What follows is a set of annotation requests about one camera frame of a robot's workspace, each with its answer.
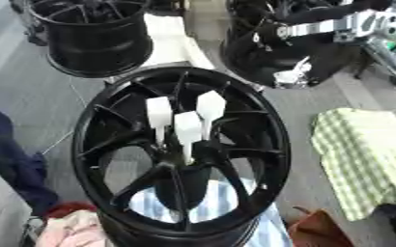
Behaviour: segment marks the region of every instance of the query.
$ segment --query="pink cloth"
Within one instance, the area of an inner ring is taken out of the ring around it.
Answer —
[[[78,210],[61,219],[50,218],[36,247],[105,247],[107,241],[96,214]]]

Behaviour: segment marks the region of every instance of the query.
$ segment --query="wheel rim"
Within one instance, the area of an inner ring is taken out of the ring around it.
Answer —
[[[168,151],[156,148],[153,133],[143,119],[144,109],[139,110],[134,98],[141,101],[143,107],[145,98],[170,96],[175,113],[179,113],[194,110],[195,98],[209,90],[217,90],[227,99],[225,116],[213,125],[209,142],[194,146],[195,163],[182,167],[173,161],[176,158],[171,158],[173,153],[176,156],[175,148],[170,151],[170,146],[175,147],[175,141],[168,144]],[[123,132],[107,138],[114,129],[109,129],[108,123],[102,126],[100,121],[103,120],[112,121],[113,126],[119,126]],[[246,134],[247,127],[251,132]],[[233,144],[221,142],[221,135],[227,136]],[[126,146],[142,148],[154,166],[122,192],[113,195],[103,183],[104,164],[100,160],[105,154]],[[240,157],[252,160],[250,163],[261,164],[261,169],[254,170],[257,187],[250,195],[231,163],[231,159]],[[156,238],[161,244],[164,241],[167,244],[176,241],[202,244],[200,241],[208,241],[211,236],[221,236],[242,228],[250,229],[251,224],[282,189],[290,169],[290,160],[285,127],[276,111],[261,95],[225,74],[195,68],[150,69],[119,80],[100,93],[86,108],[78,121],[72,143],[72,163],[77,178],[99,208],[102,217],[134,234]],[[238,206],[211,221],[191,223],[179,175],[183,171],[199,172],[209,167],[224,175],[235,189]],[[181,215],[179,222],[168,224],[156,221],[127,208],[125,202],[133,194],[166,176],[170,176],[177,185],[175,194]]]
[[[153,43],[148,0],[39,0],[30,13],[46,27],[48,61],[78,77],[108,77],[142,65]]]

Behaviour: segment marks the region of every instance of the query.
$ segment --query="robotic arm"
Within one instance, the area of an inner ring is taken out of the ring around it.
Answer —
[[[254,42],[271,46],[274,37],[289,43],[301,37],[329,34],[334,43],[364,45],[378,62],[396,75],[396,53],[388,48],[391,41],[396,42],[396,0],[345,4],[293,14],[286,21],[258,30]],[[306,73],[313,68],[308,61],[309,57],[305,57],[293,69],[276,72],[273,75],[276,86],[306,85]]]

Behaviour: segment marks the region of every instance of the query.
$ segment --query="gray floor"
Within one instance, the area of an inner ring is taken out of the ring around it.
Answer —
[[[17,141],[33,153],[46,149],[74,126],[83,106],[71,85],[86,101],[99,92],[102,85],[98,80],[69,77],[51,68],[42,50],[24,40],[22,28],[5,2],[0,0],[0,110],[14,121]],[[190,26],[218,69],[226,71],[217,56],[226,24],[221,2],[193,2]],[[292,206],[324,208],[355,246],[396,247],[395,236],[380,212],[363,221],[348,222],[344,218],[319,157],[309,143],[311,120],[325,110],[351,106],[396,112],[396,89],[387,82],[386,76],[370,69],[363,81],[356,81],[341,72],[314,89],[266,89],[265,96],[280,113],[293,145],[293,169],[277,201],[282,215],[295,217],[297,213]],[[65,201],[86,200],[71,170],[70,139],[50,151],[46,158],[48,185]],[[136,169],[140,165],[120,166]],[[130,176],[130,173],[124,174],[122,179],[128,180]]]

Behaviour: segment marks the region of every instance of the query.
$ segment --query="white stand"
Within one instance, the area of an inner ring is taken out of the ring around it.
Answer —
[[[174,117],[174,129],[177,138],[183,145],[184,164],[193,163],[192,144],[201,141],[201,121],[196,112],[185,112]]]
[[[144,18],[155,48],[142,67],[190,62],[194,67],[214,69],[214,65],[196,40],[185,33],[182,17],[145,14]]]

